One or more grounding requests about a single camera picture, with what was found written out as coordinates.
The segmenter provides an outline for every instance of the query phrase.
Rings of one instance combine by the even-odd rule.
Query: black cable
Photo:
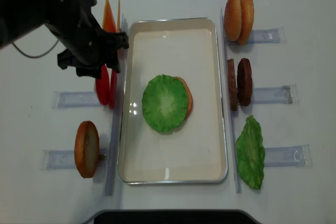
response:
[[[25,57],[27,57],[27,58],[29,58],[29,59],[38,59],[38,58],[41,58],[41,57],[43,57],[44,55],[47,55],[48,53],[50,53],[50,52],[54,49],[54,47],[56,47],[56,45],[57,45],[58,42],[59,42],[59,40],[57,40],[56,43],[55,43],[55,44],[54,44],[48,51],[46,51],[45,53],[43,53],[43,54],[41,54],[41,55],[36,55],[36,56],[31,56],[31,55],[28,55],[28,54],[24,53],[21,49],[19,49],[19,48],[17,47],[17,45],[15,45],[14,42],[12,43],[12,45],[13,45],[13,46],[15,47],[15,49],[18,50],[19,53],[22,54],[23,56],[25,56]]]

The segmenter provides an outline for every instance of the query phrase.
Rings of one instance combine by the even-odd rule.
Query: tray rim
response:
[[[218,50],[218,36],[217,36],[217,28],[214,21],[208,17],[195,17],[195,18],[178,18],[178,19],[155,19],[155,20],[139,20],[134,22],[130,28],[128,29],[128,35],[129,38],[131,37],[131,30],[132,27],[138,23],[156,23],[156,22],[171,22],[171,21],[183,21],[183,20],[191,20],[191,19],[207,19],[209,20],[215,27],[215,39],[216,39],[216,52],[217,52],[217,67],[218,67],[218,78],[219,78],[219,89],[220,89],[220,107],[221,107],[221,114],[222,114],[222,127],[223,127],[223,140],[224,140],[224,151],[225,151],[225,161],[226,161],[226,168],[225,171],[219,179],[216,180],[147,180],[147,181],[133,181],[129,182],[120,176],[120,143],[121,143],[121,132],[122,132],[122,120],[123,120],[123,112],[125,110],[125,102],[123,101],[122,106],[122,116],[121,116],[121,125],[120,125],[120,136],[119,136],[119,148],[118,148],[118,157],[117,157],[117,170],[118,170],[118,176],[124,183],[128,185],[155,185],[155,184],[213,184],[213,183],[219,183],[221,182],[227,175],[228,172],[228,158],[227,158],[227,148],[226,148],[226,134],[225,134],[225,124],[224,124],[224,111],[223,111],[223,92],[222,92],[222,79],[221,79],[221,68],[219,63],[219,50]],[[125,63],[125,76],[124,76],[124,87],[123,87],[123,100],[125,100],[125,91],[126,91],[126,79],[127,79],[127,68],[128,68],[128,52],[127,52],[127,60]]]

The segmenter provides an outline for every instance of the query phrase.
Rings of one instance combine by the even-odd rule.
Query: tomato slice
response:
[[[102,28],[109,33],[117,32],[109,0],[105,1],[104,18]]]
[[[110,106],[110,109],[113,110],[114,108],[114,104],[115,104],[115,90],[116,90],[116,87],[117,87],[117,73],[112,70],[112,75],[111,75],[111,88],[110,88],[110,102],[109,102],[109,106]]]
[[[101,78],[96,79],[96,91],[100,104],[107,105],[110,96],[110,80],[106,65],[101,66]]]

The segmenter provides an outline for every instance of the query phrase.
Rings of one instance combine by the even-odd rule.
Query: white tray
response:
[[[118,172],[129,184],[219,182],[227,173],[215,24],[208,18],[136,22],[130,48]],[[182,77],[194,106],[171,134],[152,130],[142,94],[159,74]]]

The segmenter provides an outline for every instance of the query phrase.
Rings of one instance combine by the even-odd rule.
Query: lettuce leaf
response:
[[[253,189],[260,189],[264,178],[265,148],[260,124],[250,115],[236,142],[238,174]]]

